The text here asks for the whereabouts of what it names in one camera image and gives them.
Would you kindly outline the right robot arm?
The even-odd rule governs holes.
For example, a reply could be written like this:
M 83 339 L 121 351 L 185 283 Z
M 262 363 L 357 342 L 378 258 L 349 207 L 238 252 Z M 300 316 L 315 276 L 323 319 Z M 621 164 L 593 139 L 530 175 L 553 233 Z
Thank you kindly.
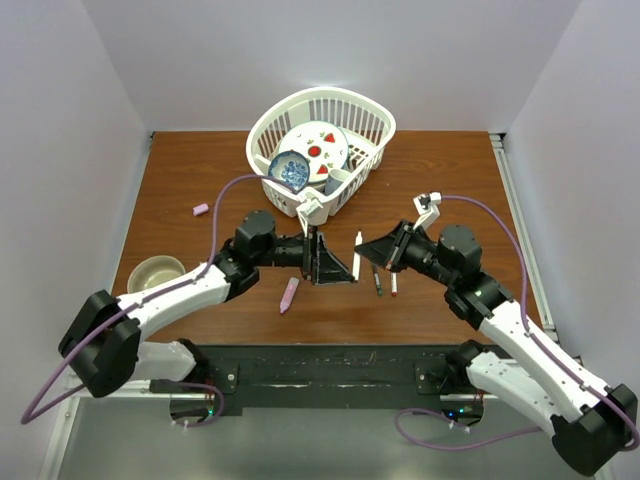
M 482 248 L 461 225 L 432 241 L 402 221 L 389 234 L 356 246 L 390 272 L 412 269 L 442 285 L 449 309 L 503 349 L 515 366 L 469 341 L 445 369 L 448 386 L 490 393 L 546 433 L 564 462 L 592 476 L 617 453 L 639 446 L 638 399 L 590 373 L 528 319 L 524 305 L 481 266 Z

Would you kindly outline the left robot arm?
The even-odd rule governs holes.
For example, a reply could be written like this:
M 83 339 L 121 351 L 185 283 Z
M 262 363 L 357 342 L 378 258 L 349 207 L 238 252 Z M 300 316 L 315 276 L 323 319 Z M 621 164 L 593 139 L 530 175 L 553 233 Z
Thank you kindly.
M 270 213 L 252 211 L 212 263 L 134 294 L 114 297 L 101 290 L 90 295 L 58 351 L 95 398 L 106 397 L 131 380 L 171 380 L 185 392 L 196 392 L 207 380 L 206 361 L 196 347 L 186 340 L 152 343 L 149 336 L 191 313 L 244 294 L 258 282 L 263 267 L 296 267 L 314 285 L 354 280 L 316 227 L 279 236 Z

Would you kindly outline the green fineliner pen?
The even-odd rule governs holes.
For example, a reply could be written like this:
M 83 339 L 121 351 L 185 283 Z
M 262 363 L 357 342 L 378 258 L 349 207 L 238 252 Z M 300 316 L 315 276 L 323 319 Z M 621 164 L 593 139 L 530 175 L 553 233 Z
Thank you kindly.
M 382 282 L 381 282 L 380 274 L 378 271 L 378 267 L 374 263 L 370 263 L 370 265 L 371 265 L 372 275 L 374 279 L 374 285 L 376 288 L 376 293 L 379 297 L 382 297 L 383 288 L 382 288 Z

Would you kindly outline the white black marker pen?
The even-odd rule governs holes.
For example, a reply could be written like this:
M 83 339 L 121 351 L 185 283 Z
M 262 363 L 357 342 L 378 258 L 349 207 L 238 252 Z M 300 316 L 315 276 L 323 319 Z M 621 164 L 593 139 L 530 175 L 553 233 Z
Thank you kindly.
M 362 244 L 362 240 L 363 240 L 362 231 L 359 230 L 355 237 L 354 248 L 357 248 L 358 246 L 360 246 Z M 361 269 L 361 257 L 357 252 L 354 252 L 353 261 L 352 261 L 352 275 L 356 282 L 358 282 L 360 278 L 360 269 Z

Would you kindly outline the white red marker pen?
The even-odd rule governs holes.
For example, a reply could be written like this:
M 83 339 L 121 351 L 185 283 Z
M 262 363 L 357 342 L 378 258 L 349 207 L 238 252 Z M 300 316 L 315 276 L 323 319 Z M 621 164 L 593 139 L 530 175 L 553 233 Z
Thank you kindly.
M 391 278 L 391 296 L 396 297 L 398 295 L 398 278 L 397 273 L 392 272 L 390 275 Z

